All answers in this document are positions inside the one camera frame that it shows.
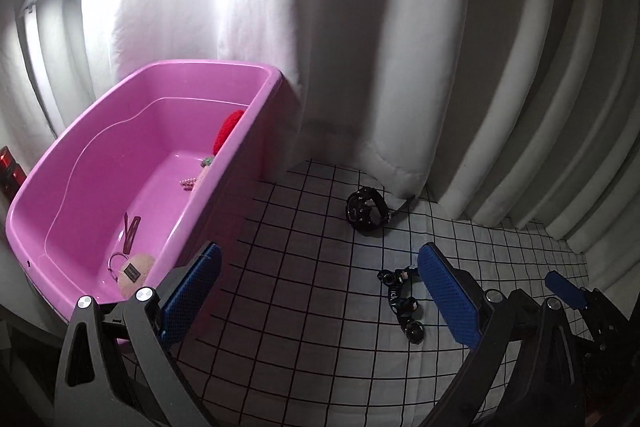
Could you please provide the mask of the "black grid white tablecloth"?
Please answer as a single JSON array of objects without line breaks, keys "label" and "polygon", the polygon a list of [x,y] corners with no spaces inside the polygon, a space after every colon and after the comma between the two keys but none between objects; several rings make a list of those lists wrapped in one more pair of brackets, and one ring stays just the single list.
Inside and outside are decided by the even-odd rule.
[{"label": "black grid white tablecloth", "polygon": [[258,184],[234,256],[212,301],[172,357],[196,396],[225,426],[415,426],[454,379],[466,354],[421,283],[422,343],[406,338],[378,271],[413,265],[434,243],[480,285],[547,296],[558,271],[588,282],[582,255],[541,225],[493,228],[451,220],[420,196],[380,234],[346,222],[345,204],[373,184],[361,171],[307,160]]}]

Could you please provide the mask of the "beige fluffy round pouch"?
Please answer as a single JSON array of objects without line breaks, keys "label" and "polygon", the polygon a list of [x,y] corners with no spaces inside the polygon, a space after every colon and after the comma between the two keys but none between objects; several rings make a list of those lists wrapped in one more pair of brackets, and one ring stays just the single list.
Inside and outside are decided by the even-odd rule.
[{"label": "beige fluffy round pouch", "polygon": [[146,285],[155,259],[148,254],[130,256],[117,274],[117,286],[122,298],[129,299],[138,289]]}]

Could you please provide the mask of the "pearl hair claw clip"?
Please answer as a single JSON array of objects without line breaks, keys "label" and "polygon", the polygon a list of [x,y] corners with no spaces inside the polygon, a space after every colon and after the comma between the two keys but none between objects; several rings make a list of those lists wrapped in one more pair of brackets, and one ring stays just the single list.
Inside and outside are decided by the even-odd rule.
[{"label": "pearl hair claw clip", "polygon": [[198,182],[198,179],[188,178],[188,179],[181,180],[179,184],[183,188],[183,190],[192,191],[195,187],[196,182]]}]

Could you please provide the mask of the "dark bobby hair pins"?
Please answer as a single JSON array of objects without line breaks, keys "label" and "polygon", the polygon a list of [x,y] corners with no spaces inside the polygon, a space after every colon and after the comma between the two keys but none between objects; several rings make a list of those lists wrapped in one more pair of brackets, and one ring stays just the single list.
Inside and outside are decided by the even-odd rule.
[{"label": "dark bobby hair pins", "polygon": [[124,243],[122,244],[122,253],[125,256],[129,256],[134,246],[134,238],[136,237],[139,225],[141,222],[140,216],[134,216],[129,218],[128,213],[124,214]]}]

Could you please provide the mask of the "pink strawberry plush headband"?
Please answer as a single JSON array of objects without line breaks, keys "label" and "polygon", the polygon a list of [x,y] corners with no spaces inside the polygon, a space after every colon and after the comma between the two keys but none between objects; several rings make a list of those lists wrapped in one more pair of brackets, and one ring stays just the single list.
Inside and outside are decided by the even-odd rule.
[{"label": "pink strawberry plush headband", "polygon": [[198,174],[198,176],[194,179],[192,183],[192,188],[195,188],[198,185],[198,182],[201,181],[204,174],[206,173],[206,170],[210,167],[210,165],[213,164],[214,159],[219,154],[220,150],[224,146],[224,143],[226,143],[230,134],[236,127],[236,125],[239,124],[239,121],[241,120],[243,115],[244,115],[243,109],[235,110],[221,124],[221,127],[218,130],[218,133],[214,140],[212,153],[201,161],[201,171]]}]

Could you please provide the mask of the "red metal water bottle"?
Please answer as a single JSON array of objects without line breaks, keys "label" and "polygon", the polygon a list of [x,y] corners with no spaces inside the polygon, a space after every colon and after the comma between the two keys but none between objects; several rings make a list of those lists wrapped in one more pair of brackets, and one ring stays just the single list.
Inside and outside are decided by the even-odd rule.
[{"label": "red metal water bottle", "polygon": [[2,146],[0,152],[0,185],[1,193],[8,202],[13,202],[25,180],[26,173],[22,166],[15,160],[9,147]]}]

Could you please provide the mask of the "black beaded hair clip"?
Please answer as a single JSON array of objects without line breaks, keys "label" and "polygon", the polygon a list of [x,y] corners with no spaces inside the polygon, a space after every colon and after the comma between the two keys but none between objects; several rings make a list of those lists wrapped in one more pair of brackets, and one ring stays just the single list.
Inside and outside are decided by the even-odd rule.
[{"label": "black beaded hair clip", "polygon": [[405,269],[394,271],[383,269],[376,274],[380,283],[386,288],[387,303],[396,317],[398,325],[409,343],[423,343],[425,331],[423,324],[414,314],[419,310],[419,303],[413,296],[405,295],[405,286],[411,285],[418,277],[418,269],[409,265]]}]

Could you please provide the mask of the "white curtain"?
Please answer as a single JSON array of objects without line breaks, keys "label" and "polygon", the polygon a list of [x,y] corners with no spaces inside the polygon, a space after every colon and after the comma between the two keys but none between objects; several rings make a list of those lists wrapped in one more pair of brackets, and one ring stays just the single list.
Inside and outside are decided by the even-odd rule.
[{"label": "white curtain", "polygon": [[168,58],[261,62],[286,160],[354,165],[450,218],[539,221],[639,287],[639,0],[1,0],[1,127],[33,164]]}]

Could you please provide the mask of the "pink plastic tub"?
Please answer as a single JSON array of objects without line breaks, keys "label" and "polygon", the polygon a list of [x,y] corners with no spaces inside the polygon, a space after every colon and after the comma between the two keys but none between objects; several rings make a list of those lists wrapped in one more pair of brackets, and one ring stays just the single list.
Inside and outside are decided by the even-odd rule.
[{"label": "pink plastic tub", "polygon": [[[6,237],[29,282],[68,320],[81,296],[122,300],[117,274],[132,255],[155,259],[149,286],[206,242],[232,262],[259,180],[282,165],[296,107],[268,65],[163,61],[133,72],[67,127],[11,202]],[[183,190],[238,109],[244,115],[213,164]],[[125,213],[141,217],[129,256]]]}]

